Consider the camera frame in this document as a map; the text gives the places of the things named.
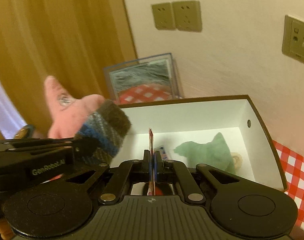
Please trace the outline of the thin red card packet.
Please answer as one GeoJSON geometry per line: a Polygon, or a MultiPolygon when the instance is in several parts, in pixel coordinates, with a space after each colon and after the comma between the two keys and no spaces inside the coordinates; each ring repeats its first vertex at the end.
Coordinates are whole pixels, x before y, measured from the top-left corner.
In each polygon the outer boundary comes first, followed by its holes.
{"type": "Polygon", "coordinates": [[[154,153],[153,153],[153,132],[152,129],[149,128],[149,152],[150,152],[150,159],[149,159],[149,187],[148,187],[148,196],[155,195],[155,165],[154,165],[154,153]]]}

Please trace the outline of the grey striped knit sock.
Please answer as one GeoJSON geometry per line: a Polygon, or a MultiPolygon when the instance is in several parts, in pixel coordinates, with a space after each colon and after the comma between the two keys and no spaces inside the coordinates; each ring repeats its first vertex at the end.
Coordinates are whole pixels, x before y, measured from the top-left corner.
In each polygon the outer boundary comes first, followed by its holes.
{"type": "Polygon", "coordinates": [[[74,136],[79,147],[76,160],[87,165],[110,165],[130,128],[128,116],[113,101],[105,100],[74,136]]]}

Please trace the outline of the colourful small card packet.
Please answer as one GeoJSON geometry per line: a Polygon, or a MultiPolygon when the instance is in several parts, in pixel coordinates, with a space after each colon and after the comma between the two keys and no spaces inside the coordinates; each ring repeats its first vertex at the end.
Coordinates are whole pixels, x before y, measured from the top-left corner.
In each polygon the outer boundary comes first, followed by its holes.
{"type": "Polygon", "coordinates": [[[158,146],[156,148],[154,148],[154,151],[158,151],[160,153],[160,156],[162,158],[162,160],[170,160],[171,159],[171,156],[170,154],[168,153],[168,151],[165,149],[164,146],[158,146]]]}

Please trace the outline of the dark glass jar green lid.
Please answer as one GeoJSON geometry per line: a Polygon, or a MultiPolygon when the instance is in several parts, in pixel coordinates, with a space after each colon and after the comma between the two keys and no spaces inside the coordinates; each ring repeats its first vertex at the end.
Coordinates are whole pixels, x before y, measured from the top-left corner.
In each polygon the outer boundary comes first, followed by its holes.
{"type": "Polygon", "coordinates": [[[35,126],[27,124],[21,127],[17,133],[14,135],[14,139],[27,139],[35,137],[35,126]]]}

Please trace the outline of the sheer lilac curtain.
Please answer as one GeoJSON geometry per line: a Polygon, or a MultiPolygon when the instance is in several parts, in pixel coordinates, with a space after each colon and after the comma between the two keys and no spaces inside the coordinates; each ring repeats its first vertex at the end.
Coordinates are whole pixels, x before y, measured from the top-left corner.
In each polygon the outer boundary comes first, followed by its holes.
{"type": "Polygon", "coordinates": [[[0,131],[2,135],[6,139],[11,139],[26,124],[0,83],[0,131]]]}

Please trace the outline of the green cloth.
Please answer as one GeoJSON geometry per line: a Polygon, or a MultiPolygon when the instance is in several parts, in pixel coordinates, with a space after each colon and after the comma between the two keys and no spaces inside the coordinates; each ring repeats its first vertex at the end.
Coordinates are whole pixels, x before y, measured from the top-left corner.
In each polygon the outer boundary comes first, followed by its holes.
{"type": "Polygon", "coordinates": [[[211,142],[205,144],[193,141],[184,142],[177,146],[173,152],[185,157],[188,167],[195,168],[198,164],[207,164],[236,174],[233,157],[222,133],[217,133],[211,142]]]}

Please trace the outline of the pink starfish plush toy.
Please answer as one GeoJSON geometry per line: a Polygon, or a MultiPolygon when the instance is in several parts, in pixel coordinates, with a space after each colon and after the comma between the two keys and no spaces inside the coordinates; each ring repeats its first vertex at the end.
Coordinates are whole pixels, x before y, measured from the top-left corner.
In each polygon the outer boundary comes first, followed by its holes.
{"type": "Polygon", "coordinates": [[[105,101],[105,98],[99,94],[76,99],[54,76],[46,77],[44,90],[47,107],[52,118],[48,137],[53,139],[73,137],[89,115],[105,101]]]}

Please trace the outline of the brown cardboard box white inside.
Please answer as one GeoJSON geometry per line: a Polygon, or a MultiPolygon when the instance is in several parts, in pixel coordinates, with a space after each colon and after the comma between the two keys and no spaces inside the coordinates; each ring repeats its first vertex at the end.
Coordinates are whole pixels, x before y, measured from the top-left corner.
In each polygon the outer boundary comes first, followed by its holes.
{"type": "Polygon", "coordinates": [[[184,163],[186,157],[173,151],[177,146],[187,141],[205,144],[221,133],[230,151],[242,157],[238,176],[280,191],[288,188],[268,129],[248,95],[134,103],[121,109],[131,129],[112,160],[113,167],[142,159],[149,148],[149,129],[154,148],[163,146],[168,158],[184,163]]]}

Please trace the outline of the framed grey picture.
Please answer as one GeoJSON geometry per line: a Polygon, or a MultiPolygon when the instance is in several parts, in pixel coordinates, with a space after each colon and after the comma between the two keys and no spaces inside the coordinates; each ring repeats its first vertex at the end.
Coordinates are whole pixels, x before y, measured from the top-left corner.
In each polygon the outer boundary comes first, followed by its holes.
{"type": "Polygon", "coordinates": [[[119,104],[183,98],[172,53],[109,66],[104,75],[110,98],[119,104]]]}

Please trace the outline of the red white checkered tablecloth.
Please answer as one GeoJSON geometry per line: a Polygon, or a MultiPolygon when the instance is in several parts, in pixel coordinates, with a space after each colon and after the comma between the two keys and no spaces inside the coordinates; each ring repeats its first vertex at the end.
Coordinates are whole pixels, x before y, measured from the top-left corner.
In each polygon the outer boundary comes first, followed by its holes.
{"type": "Polygon", "coordinates": [[[286,146],[273,142],[285,172],[290,196],[298,207],[298,219],[296,224],[304,230],[304,157],[292,151],[286,146]]]}

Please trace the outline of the orange brown curtain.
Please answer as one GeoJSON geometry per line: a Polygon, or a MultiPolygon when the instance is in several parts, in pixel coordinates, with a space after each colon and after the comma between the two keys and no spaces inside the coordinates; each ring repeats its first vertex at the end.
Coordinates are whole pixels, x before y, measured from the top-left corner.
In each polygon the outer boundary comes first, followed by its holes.
{"type": "Polygon", "coordinates": [[[124,0],[0,0],[0,82],[41,133],[47,76],[76,98],[108,97],[104,68],[135,58],[124,0]]]}

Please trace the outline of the beige double wall socket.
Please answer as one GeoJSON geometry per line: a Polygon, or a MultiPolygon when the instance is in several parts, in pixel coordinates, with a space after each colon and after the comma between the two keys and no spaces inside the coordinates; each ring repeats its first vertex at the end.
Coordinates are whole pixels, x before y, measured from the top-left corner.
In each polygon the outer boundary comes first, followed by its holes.
{"type": "Polygon", "coordinates": [[[155,27],[158,30],[202,31],[199,1],[175,1],[151,5],[155,27]]]}

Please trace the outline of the beige data wall socket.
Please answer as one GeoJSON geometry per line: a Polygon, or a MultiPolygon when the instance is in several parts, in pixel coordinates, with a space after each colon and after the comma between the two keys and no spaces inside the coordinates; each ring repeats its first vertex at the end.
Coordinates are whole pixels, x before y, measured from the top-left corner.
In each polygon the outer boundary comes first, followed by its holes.
{"type": "Polygon", "coordinates": [[[285,15],[282,53],[304,64],[304,21],[285,15]]]}

